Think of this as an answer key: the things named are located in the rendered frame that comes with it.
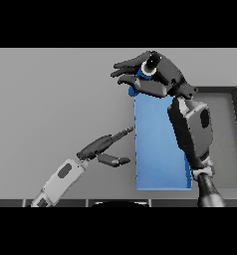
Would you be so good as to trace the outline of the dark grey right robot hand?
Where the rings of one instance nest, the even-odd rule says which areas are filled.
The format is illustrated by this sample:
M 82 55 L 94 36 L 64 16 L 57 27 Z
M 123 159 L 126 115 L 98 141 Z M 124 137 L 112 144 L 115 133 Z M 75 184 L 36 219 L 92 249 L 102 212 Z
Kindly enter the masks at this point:
M 118 78 L 118 84 L 127 84 L 136 93 L 142 93 L 156 98 L 166 96 L 183 97 L 191 100 L 197 93 L 197 89 L 191 86 L 183 76 L 182 72 L 164 55 L 156 52 L 161 60 L 157 65 L 156 73 L 150 81 L 135 80 L 135 67 L 132 65 L 132 58 L 114 64 L 115 71 L 111 73 L 112 78 Z

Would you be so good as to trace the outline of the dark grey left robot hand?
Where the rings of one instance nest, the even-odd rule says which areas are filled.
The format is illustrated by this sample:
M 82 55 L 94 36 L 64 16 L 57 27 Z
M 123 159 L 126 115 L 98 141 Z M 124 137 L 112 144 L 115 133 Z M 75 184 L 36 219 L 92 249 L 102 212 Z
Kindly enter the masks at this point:
M 133 127 L 128 127 L 114 135 L 107 134 L 101 136 L 84 147 L 77 153 L 79 160 L 92 160 L 97 158 L 98 162 L 112 167 L 118 167 L 130 162 L 128 157 L 116 157 L 106 153 L 106 150 L 115 142 L 133 131 Z

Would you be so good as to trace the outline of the blue pipe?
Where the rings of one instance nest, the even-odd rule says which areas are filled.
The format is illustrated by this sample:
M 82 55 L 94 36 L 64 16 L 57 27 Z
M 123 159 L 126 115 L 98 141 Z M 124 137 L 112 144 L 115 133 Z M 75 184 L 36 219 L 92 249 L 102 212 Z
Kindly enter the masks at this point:
M 135 80 L 150 81 L 153 75 L 156 73 L 157 65 L 159 64 L 161 57 L 156 52 L 150 52 L 149 54 L 142 54 L 132 59 L 132 65 L 135 67 L 134 76 Z

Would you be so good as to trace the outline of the blue bin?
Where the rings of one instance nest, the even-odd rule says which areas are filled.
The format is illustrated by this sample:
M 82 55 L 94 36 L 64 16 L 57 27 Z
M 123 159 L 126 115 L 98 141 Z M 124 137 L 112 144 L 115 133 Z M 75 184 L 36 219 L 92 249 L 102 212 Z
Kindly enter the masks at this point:
M 167 108 L 172 97 L 134 97 L 136 189 L 190 190 L 192 179 L 184 151 L 178 147 Z

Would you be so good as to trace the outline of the dark grey bin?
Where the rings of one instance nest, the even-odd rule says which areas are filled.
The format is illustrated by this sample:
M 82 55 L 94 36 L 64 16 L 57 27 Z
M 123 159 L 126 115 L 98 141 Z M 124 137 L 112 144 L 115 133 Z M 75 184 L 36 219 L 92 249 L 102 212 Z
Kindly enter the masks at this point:
M 237 188 L 237 87 L 198 87 L 194 99 L 210 110 L 214 183 L 218 189 Z

